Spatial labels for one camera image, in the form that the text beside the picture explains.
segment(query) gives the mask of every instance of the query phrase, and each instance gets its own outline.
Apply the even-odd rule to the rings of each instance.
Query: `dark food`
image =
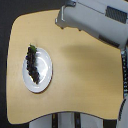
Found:
[[[38,84],[39,83],[39,73],[35,66],[36,52],[37,52],[37,49],[35,48],[35,46],[30,45],[30,47],[28,47],[26,60],[27,60],[28,74],[32,77],[33,82]]]

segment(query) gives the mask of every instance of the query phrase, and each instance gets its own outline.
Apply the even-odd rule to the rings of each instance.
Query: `tabletop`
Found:
[[[58,10],[20,16],[11,31],[7,62],[7,116],[12,124],[54,112],[77,111],[116,119],[123,99],[120,50],[77,29],[55,25]],[[29,44],[43,48],[53,76],[42,93],[30,92],[22,66]]]

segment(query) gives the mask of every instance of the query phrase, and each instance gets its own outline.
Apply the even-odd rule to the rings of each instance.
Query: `green vegetable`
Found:
[[[34,45],[31,45],[31,44],[30,44],[30,48],[31,48],[34,52],[37,51],[37,49],[36,49],[36,47],[35,47]]]

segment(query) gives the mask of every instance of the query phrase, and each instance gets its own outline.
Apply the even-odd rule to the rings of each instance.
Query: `white plate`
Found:
[[[32,92],[39,93],[49,85],[52,78],[52,61],[48,53],[41,48],[37,48],[36,58],[37,70],[40,74],[39,84],[34,83],[28,74],[26,59],[23,62],[22,74],[26,87]]]

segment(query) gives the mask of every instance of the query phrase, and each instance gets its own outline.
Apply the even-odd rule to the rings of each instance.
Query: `white surface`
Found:
[[[30,122],[29,128],[52,128],[52,115],[44,116]]]
[[[58,113],[58,128],[75,128],[74,113]]]
[[[86,115],[81,115],[81,128],[103,128],[103,119]]]
[[[26,87],[32,92],[39,93],[49,85],[52,77],[52,61],[49,54],[41,48],[37,48],[36,58],[40,79],[39,84],[34,83],[31,76],[28,74],[26,59],[23,62],[22,74]]]

